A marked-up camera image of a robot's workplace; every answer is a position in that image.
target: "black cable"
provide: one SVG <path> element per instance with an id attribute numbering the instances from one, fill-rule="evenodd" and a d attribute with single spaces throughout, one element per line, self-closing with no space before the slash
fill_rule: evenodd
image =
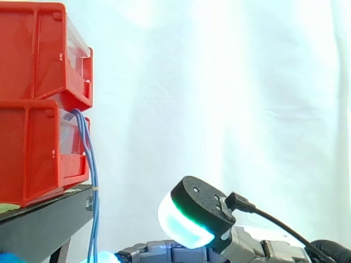
<path id="1" fill-rule="evenodd" d="M 292 235 L 294 238 L 296 238 L 302 244 L 304 244 L 309 251 L 311 251 L 312 253 L 317 255 L 320 259 L 325 260 L 325 262 L 335 263 L 335 261 L 332 258 L 328 257 L 320 249 L 318 249 L 317 247 L 312 245 L 308 240 L 306 240 L 303 236 L 301 236 L 299 233 L 297 233 L 292 228 L 290 228 L 287 225 L 285 225 L 283 222 L 281 222 L 280 220 L 278 220 L 274 216 L 272 216 L 272 215 L 270 215 L 270 214 L 268 214 L 268 213 L 266 213 L 266 212 L 264 212 L 264 211 L 262 211 L 262 210 L 260 210 L 258 208 L 255 209 L 254 213 L 259 215 L 259 216 L 262 216 L 263 218 L 271 221 L 272 223 L 274 223 L 277 226 L 279 226 L 282 229 L 284 229 L 286 232 L 288 232 L 290 235 Z"/>
<path id="2" fill-rule="evenodd" d="M 314 253 L 321 260 L 324 260 L 326 263 L 335 263 L 334 259 L 332 259 L 331 257 L 324 254 L 320 249 L 318 249 L 317 247 L 312 245 L 308 240 L 306 240 L 299 233 L 297 233 L 292 228 L 285 225 L 283 222 L 281 222 L 280 220 L 278 220 L 274 216 L 256 208 L 256 206 L 254 204 L 250 203 L 245 197 L 233 192 L 225 199 L 225 203 L 228 206 L 228 208 L 230 208 L 232 211 L 237 209 L 237 210 L 242 211 L 242 212 L 254 213 L 254 214 L 257 214 L 259 216 L 262 216 L 263 218 L 271 221 L 272 223 L 274 223 L 277 226 L 284 229 L 290 235 L 294 236 L 294 238 L 296 238 L 297 240 L 299 240 L 301 243 L 303 243 L 306 246 L 308 251 L 310 251 L 311 253 Z"/>

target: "black metal shelf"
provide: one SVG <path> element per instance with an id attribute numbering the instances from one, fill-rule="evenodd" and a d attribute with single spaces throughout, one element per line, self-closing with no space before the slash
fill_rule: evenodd
<path id="1" fill-rule="evenodd" d="M 0 214 L 0 252 L 13 253 L 27 263 L 40 263 L 69 241 L 93 218 L 86 209 L 91 185 L 79 185 L 58 198 Z"/>

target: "blue wire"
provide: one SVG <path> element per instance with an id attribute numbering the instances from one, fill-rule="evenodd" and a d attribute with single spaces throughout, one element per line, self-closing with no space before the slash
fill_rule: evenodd
<path id="1" fill-rule="evenodd" d="M 93 260 L 94 263 L 98 262 L 98 232 L 99 232 L 99 220 L 100 220 L 100 200 L 99 200 L 99 190 L 98 190 L 98 171 L 95 161 L 95 154 L 93 150 L 93 144 L 90 137 L 89 129 L 86 123 L 86 120 L 80 110 L 73 110 L 72 114 L 74 114 L 77 118 L 78 129 L 80 132 L 80 136 L 83 142 L 84 151 L 87 157 L 87 162 L 90 168 L 90 173 L 92 176 L 92 185 L 93 185 L 93 226 L 92 231 L 90 233 L 90 241 L 89 241 L 89 249 L 88 249 L 88 259 L 87 263 L 90 262 L 90 257 L 93 249 Z"/>

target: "red plastic drawer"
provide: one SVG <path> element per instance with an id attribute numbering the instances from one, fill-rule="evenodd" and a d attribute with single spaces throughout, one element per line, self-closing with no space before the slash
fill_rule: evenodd
<path id="1" fill-rule="evenodd" d="M 60 3 L 0 1 L 0 99 L 92 107 L 93 52 Z"/>
<path id="2" fill-rule="evenodd" d="M 55 101 L 0 101 L 0 127 L 0 203 L 24 207 L 88 180 L 76 119 Z"/>

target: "white fabric backdrop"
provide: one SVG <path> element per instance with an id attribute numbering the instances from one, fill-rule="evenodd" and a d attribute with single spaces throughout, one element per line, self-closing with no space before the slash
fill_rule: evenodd
<path id="1" fill-rule="evenodd" d="M 351 24 L 337 1 L 65 3 L 95 51 L 100 250 L 167 238 L 158 204 L 184 175 L 351 246 Z M 86 256 L 89 232 L 74 236 L 69 262 Z"/>

